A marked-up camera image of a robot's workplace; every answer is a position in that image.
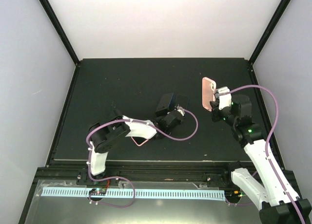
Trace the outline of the black-cased phone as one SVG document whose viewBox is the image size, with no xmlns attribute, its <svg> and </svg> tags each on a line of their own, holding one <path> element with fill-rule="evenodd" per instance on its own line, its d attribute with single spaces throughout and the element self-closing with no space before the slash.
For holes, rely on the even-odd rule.
<svg viewBox="0 0 312 224">
<path fill-rule="evenodd" d="M 177 107 L 182 107 L 186 110 L 188 109 L 190 98 L 187 95 L 178 94 L 175 100 L 175 104 Z"/>
</svg>

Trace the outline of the pink-cased phone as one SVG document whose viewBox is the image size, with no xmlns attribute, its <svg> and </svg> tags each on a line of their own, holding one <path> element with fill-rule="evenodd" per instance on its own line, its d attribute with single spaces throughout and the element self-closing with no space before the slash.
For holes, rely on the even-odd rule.
<svg viewBox="0 0 312 224">
<path fill-rule="evenodd" d="M 145 139 L 145 138 L 142 138 L 142 137 L 132 137 L 131 139 L 134 141 L 134 143 L 138 147 L 143 146 L 145 143 L 147 143 L 149 141 L 149 139 Z"/>
<path fill-rule="evenodd" d="M 164 94 L 155 111 L 156 117 L 165 116 L 173 106 L 173 97 L 174 93 L 166 93 Z"/>
</svg>

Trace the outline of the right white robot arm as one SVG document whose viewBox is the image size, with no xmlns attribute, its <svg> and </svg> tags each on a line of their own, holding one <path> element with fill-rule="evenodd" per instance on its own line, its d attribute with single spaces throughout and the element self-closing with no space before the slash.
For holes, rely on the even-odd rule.
<svg viewBox="0 0 312 224">
<path fill-rule="evenodd" d="M 234 139 L 251 159 L 261 181 L 246 168 L 233 163 L 222 173 L 228 187 L 238 186 L 259 211 L 263 224 L 305 224 L 312 210 L 288 182 L 260 126 L 252 120 L 252 104 L 246 95 L 217 95 L 210 101 L 212 120 L 223 120 L 232 130 Z"/>
</svg>

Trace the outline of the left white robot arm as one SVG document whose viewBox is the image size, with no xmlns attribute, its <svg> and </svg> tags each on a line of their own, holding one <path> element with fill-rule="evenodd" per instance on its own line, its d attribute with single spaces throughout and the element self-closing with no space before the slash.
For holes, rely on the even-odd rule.
<svg viewBox="0 0 312 224">
<path fill-rule="evenodd" d="M 171 131 L 182 123 L 184 116 L 185 110 L 177 106 L 153 121 L 132 119 L 119 114 L 110 122 L 94 124 L 89 128 L 86 138 L 90 151 L 87 162 L 88 180 L 94 185 L 104 181 L 108 153 L 123 138 L 130 137 L 139 147 L 151 139 L 158 138 L 159 134 L 170 138 Z"/>
</svg>

